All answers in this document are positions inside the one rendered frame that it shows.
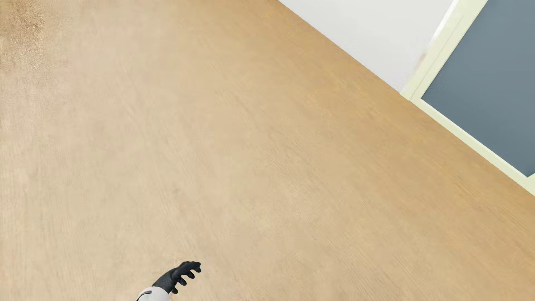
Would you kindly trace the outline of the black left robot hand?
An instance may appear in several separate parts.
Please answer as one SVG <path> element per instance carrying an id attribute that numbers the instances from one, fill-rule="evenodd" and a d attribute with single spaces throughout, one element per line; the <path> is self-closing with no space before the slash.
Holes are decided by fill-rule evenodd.
<path id="1" fill-rule="evenodd" d="M 162 276 L 160 276 L 152 284 L 152 287 L 160 288 L 164 290 L 168 295 L 170 293 L 177 294 L 176 286 L 178 284 L 182 286 L 187 285 L 187 281 L 184 277 L 194 279 L 195 276 L 201 271 L 201 263 L 196 261 L 185 261 L 181 263 L 178 267 L 173 268 L 164 273 Z"/>

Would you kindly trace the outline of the cream framed grey glass door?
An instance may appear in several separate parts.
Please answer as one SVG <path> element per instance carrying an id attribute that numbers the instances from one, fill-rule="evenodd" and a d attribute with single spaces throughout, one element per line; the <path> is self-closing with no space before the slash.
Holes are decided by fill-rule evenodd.
<path id="1" fill-rule="evenodd" d="M 401 95 L 535 195 L 535 0 L 452 0 Z"/>

